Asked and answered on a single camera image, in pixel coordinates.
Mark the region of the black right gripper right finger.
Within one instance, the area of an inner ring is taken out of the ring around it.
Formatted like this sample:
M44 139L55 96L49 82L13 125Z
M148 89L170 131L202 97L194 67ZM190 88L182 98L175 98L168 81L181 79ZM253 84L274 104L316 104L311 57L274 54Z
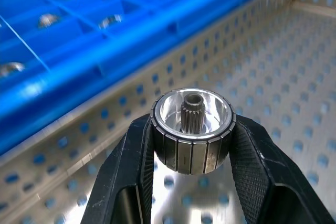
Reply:
M334 223L300 168L265 128L237 116L229 158L247 223Z

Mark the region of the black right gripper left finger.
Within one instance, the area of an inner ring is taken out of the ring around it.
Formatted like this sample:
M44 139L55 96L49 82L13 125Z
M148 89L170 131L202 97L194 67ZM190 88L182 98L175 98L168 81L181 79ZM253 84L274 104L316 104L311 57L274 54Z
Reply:
M148 115L132 121L98 171L82 223L150 223L154 144Z

